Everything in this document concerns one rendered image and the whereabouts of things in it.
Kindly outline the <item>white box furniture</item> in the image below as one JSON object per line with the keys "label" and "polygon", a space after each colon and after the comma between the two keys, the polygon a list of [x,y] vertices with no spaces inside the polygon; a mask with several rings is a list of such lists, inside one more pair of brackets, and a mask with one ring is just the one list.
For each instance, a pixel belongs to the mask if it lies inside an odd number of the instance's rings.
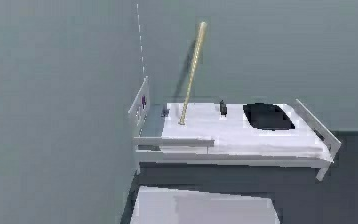
{"label": "white box furniture", "polygon": [[130,224],[281,224],[270,198],[139,188]]}

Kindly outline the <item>yellow baseball bat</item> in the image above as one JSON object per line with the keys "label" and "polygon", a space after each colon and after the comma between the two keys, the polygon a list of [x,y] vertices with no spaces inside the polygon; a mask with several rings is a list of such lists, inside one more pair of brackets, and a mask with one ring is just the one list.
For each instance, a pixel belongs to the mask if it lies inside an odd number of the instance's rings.
{"label": "yellow baseball bat", "polygon": [[202,51],[202,46],[203,46],[203,43],[204,43],[204,38],[205,38],[205,35],[206,35],[207,26],[208,26],[208,24],[205,21],[202,21],[199,24],[198,33],[197,33],[197,37],[196,37],[196,40],[195,40],[193,56],[192,56],[191,64],[190,64],[189,82],[188,82],[188,85],[187,85],[186,97],[185,97],[185,100],[183,102],[182,112],[181,112],[181,116],[180,116],[179,122],[178,122],[179,125],[184,125],[185,124],[186,112],[187,112],[188,103],[189,103],[189,99],[190,99],[190,93],[191,93],[191,89],[192,89],[192,84],[193,84],[193,81],[194,81],[194,77],[195,77],[195,73],[196,73],[196,70],[197,70],[200,54],[201,54],[201,51]]}

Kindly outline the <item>black pillow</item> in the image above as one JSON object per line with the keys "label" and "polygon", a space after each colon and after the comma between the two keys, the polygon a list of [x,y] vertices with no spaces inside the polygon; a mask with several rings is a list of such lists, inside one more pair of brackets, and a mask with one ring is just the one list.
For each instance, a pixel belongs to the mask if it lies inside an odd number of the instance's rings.
{"label": "black pillow", "polygon": [[275,104],[246,104],[243,111],[249,124],[256,129],[276,131],[295,128],[289,116]]}

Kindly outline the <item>white bed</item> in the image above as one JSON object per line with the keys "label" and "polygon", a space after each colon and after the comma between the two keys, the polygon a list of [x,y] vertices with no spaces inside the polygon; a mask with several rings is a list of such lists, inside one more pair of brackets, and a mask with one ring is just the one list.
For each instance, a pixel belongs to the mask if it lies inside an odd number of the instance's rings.
{"label": "white bed", "polygon": [[[246,118],[242,104],[227,104],[227,116],[213,102],[188,104],[179,125],[181,103],[150,103],[145,78],[128,110],[135,161],[316,168],[322,180],[341,141],[301,102],[276,104],[289,116],[291,130],[260,130]],[[170,109],[162,117],[163,108]]]}

